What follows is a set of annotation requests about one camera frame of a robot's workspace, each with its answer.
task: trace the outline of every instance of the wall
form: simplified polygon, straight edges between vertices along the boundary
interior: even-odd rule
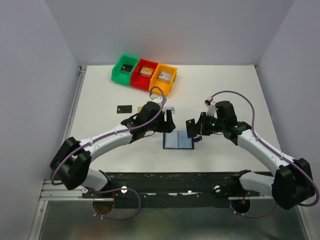
[[[28,239],[79,67],[43,0],[1,1],[0,239]]]
[[[320,186],[320,1],[296,0],[257,67],[280,145],[311,164]],[[320,204],[305,209],[319,239]]]
[[[293,0],[45,0],[81,65],[257,64]]]

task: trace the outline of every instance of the orange bin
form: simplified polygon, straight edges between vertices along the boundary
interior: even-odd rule
[[[159,63],[158,66],[156,67],[152,77],[151,77],[149,91],[151,90],[152,87],[158,86],[159,88],[162,89],[164,95],[168,96],[169,93],[171,92],[172,85],[173,85],[174,81],[176,80],[177,70],[178,69],[176,67]],[[161,72],[166,72],[166,73],[172,74],[172,78],[171,78],[170,83],[159,80],[159,74]],[[152,92],[155,94],[161,94],[160,91],[156,88],[153,89]]]

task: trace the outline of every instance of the gray floor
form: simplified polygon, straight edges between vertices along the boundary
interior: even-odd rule
[[[251,214],[266,213],[272,200],[252,202]],[[115,209],[110,215],[126,216],[133,209]],[[129,220],[101,220],[84,201],[49,202],[42,240],[304,240],[297,209],[278,209],[265,218],[236,216],[230,209],[142,209]]]

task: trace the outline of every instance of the tabletop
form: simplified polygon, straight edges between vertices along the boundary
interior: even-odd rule
[[[264,94],[253,65],[174,65],[177,77],[166,106],[174,106],[176,130],[186,129],[186,120],[198,120],[207,107],[204,101],[222,90],[245,95],[256,111],[255,129],[279,148]],[[132,116],[150,100],[149,93],[111,81],[112,65],[88,66],[76,107],[70,136],[77,140],[107,132]],[[215,102],[230,101],[238,121],[251,123],[252,112],[241,97],[223,93]],[[117,106],[132,105],[132,113],[117,113]],[[90,166],[105,172],[237,172],[267,171],[250,153],[222,135],[204,136],[191,149],[163,149],[163,134],[121,146],[100,156]]]

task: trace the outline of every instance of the open box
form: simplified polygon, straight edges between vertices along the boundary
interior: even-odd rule
[[[159,80],[159,74],[161,72],[166,72],[166,73],[172,74],[172,78],[171,78],[170,83]],[[154,86],[158,86],[159,88],[162,89],[164,95],[168,96],[170,91],[171,91],[171,89],[172,89],[172,84],[176,80],[176,77],[177,77],[177,68],[176,67],[168,66],[168,65],[164,65],[164,64],[159,63],[158,67],[156,68],[156,70],[154,71],[154,73],[153,73],[153,75],[151,77],[149,90],[151,90],[151,88],[154,87]],[[155,93],[155,94],[161,94],[160,91],[158,89],[156,89],[156,88],[153,89],[152,92]]]
[[[136,65],[136,67],[134,68],[132,74],[131,74],[131,80],[130,80],[130,85],[138,88],[138,89],[142,89],[142,90],[149,90],[149,86],[150,86],[150,81],[152,76],[154,75],[156,68],[158,66],[157,62],[154,61],[148,61],[145,59],[140,59],[138,64]],[[142,76],[140,74],[140,71],[143,67],[147,67],[147,68],[151,68],[153,69],[152,74],[150,77],[148,76]]]
[[[130,56],[127,54],[122,54],[121,57],[119,58],[118,62],[112,69],[112,77],[111,80],[120,84],[125,84],[125,85],[130,85],[130,79],[132,72],[136,68],[138,62],[139,62],[138,57],[135,56]],[[132,70],[130,73],[123,73],[121,72],[121,68],[124,64],[131,65],[133,66]]]

